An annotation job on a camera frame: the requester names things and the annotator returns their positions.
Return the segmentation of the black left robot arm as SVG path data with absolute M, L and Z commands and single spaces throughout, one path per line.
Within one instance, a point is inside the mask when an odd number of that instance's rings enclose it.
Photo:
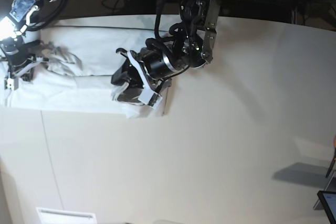
M 159 27 L 167 0 L 157 6 L 154 37 L 145 41 L 140 52 L 117 52 L 125 57 L 123 65 L 112 75 L 111 84 L 127 89 L 144 90 L 148 84 L 161 93 L 188 69 L 202 67 L 213 60 L 216 25 L 220 0 L 177 0 L 181 21 L 173 24 L 168 35 L 161 36 Z

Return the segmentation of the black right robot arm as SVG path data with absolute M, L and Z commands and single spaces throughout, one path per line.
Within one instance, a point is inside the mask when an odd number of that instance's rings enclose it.
M 13 0 L 8 14 L 1 17 L 1 62 L 7 63 L 7 69 L 1 64 L 4 76 L 15 79 L 30 75 L 31 70 L 48 59 L 37 57 L 31 49 L 40 45 L 40 40 L 24 42 L 27 32 L 39 31 L 47 27 L 68 4 L 68 0 L 60 0 L 59 6 L 44 18 L 37 13 L 47 2 L 56 0 Z

